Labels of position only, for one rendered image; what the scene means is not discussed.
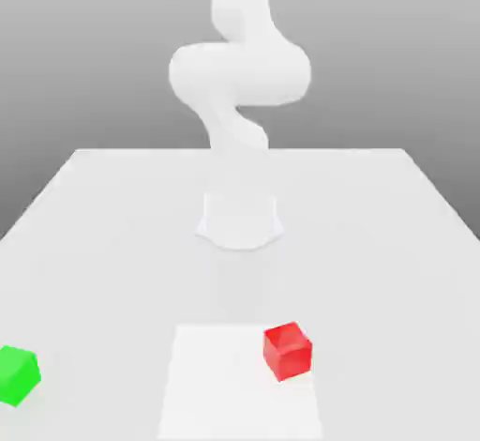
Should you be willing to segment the small red cube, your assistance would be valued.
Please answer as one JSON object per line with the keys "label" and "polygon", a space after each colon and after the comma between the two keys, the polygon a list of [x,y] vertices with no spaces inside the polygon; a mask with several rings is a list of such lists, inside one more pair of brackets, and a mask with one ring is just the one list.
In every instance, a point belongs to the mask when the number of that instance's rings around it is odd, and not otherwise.
{"label": "small red cube", "polygon": [[311,340],[296,322],[263,332],[263,358],[279,382],[311,370],[312,348]]}

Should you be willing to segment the small green cube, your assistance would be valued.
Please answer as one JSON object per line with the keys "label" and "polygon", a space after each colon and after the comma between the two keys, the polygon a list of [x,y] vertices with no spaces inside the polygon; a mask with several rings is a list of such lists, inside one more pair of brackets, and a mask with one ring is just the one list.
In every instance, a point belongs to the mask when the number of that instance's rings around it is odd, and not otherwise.
{"label": "small green cube", "polygon": [[17,407],[41,381],[37,355],[4,345],[0,348],[0,402]]}

